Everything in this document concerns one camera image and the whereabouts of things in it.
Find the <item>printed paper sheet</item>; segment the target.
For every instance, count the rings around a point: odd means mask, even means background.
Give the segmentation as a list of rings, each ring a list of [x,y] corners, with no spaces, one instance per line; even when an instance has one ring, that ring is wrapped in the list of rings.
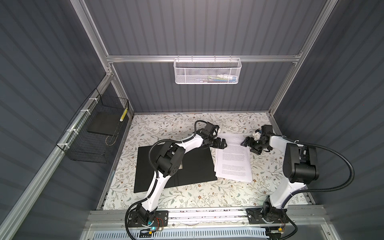
[[[223,150],[216,149],[216,177],[251,183],[253,177],[249,148],[235,142],[229,142],[227,145]]]
[[[219,133],[218,137],[225,139],[228,145],[240,145],[250,134]]]

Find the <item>blue folder with black inside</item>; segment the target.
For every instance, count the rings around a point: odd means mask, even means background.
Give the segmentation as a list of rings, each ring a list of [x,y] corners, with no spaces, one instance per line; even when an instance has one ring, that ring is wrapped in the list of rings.
[[[139,147],[135,174],[134,193],[147,192],[155,175],[149,163],[148,153],[151,146]],[[216,172],[210,149],[194,149],[185,154],[183,167],[172,176],[165,188],[180,187],[216,181]]]

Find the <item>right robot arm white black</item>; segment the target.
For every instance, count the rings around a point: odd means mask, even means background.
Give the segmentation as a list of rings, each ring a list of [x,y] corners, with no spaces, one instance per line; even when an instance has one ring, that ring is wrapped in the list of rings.
[[[260,155],[263,150],[279,150],[284,153],[283,174],[275,192],[268,196],[258,215],[265,223],[272,224],[277,220],[286,222],[286,204],[294,192],[302,190],[306,185],[319,178],[317,171],[317,153],[314,147],[309,147],[283,136],[263,134],[258,140],[246,137],[242,147],[249,147],[250,152]]]

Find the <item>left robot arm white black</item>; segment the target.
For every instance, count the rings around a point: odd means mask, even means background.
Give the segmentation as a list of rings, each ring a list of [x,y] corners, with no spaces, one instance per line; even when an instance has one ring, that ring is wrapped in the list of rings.
[[[197,120],[189,137],[179,141],[162,139],[154,143],[148,153],[149,164],[154,170],[153,179],[144,199],[133,203],[127,213],[135,207],[140,220],[145,226],[150,226],[154,222],[161,193],[168,180],[179,170],[185,154],[201,147],[225,149],[228,146],[225,139],[218,137],[219,129],[218,125]]]

